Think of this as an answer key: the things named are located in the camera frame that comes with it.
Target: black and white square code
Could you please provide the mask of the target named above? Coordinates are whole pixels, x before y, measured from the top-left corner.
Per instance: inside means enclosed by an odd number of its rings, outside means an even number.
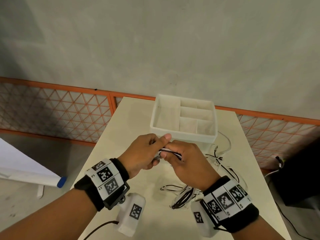
[[[140,207],[136,204],[133,204],[131,212],[130,212],[130,216],[133,217],[134,219],[139,220],[141,211],[142,211],[142,207]]]
[[[215,200],[209,201],[207,205],[210,207],[210,209],[213,211],[214,214],[222,212],[221,207],[218,205],[218,203]]]
[[[106,165],[103,161],[98,162],[96,165],[94,165],[93,167],[91,167],[94,171],[97,171],[99,168],[101,168],[102,166]]]
[[[248,193],[241,187],[240,184],[238,184],[237,187],[239,188],[239,190],[240,190],[245,196],[248,195]]]
[[[197,223],[203,223],[202,216],[201,216],[200,212],[194,212],[193,214],[195,217],[195,221]]]
[[[119,188],[117,181],[115,178],[110,179],[108,182],[104,184],[108,195],[112,194],[116,189]]]
[[[237,186],[232,187],[229,192],[237,202],[240,202],[244,198]]]
[[[230,206],[233,206],[235,203],[233,199],[228,195],[227,192],[219,195],[217,197],[217,200],[219,201],[220,205],[223,207],[223,209],[228,209]]]
[[[101,169],[99,172],[97,172],[97,175],[102,182],[106,181],[107,179],[113,176],[108,167]]]

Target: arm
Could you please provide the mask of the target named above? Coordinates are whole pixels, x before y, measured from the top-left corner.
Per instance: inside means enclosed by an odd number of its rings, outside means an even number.
[[[159,161],[154,155],[171,139],[170,134],[158,138],[155,134],[139,136],[118,160],[130,179],[141,169],[151,169]],[[72,189],[0,233],[1,240],[77,240],[97,209],[85,191]]]
[[[175,140],[169,142],[166,148],[182,155],[180,161],[172,153],[161,152],[161,156],[172,165],[178,178],[185,184],[205,191],[221,178],[197,145]],[[235,240],[284,240],[261,216],[232,236]]]

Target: storage box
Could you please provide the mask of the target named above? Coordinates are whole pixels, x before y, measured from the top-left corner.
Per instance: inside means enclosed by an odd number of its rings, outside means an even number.
[[[158,94],[150,132],[158,136],[170,133],[173,140],[195,143],[207,153],[218,134],[214,103]]]

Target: metal screw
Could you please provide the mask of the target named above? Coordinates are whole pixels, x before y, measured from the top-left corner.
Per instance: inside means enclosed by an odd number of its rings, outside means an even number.
[[[125,196],[123,196],[120,200],[119,200],[119,204],[122,204],[123,202],[125,202],[126,201],[126,197]]]

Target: forearm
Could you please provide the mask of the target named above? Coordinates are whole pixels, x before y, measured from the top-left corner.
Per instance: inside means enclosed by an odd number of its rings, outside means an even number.
[[[232,234],[234,240],[284,240],[261,216],[244,229]]]
[[[0,233],[0,239],[77,240],[97,213],[83,190],[72,189]]]

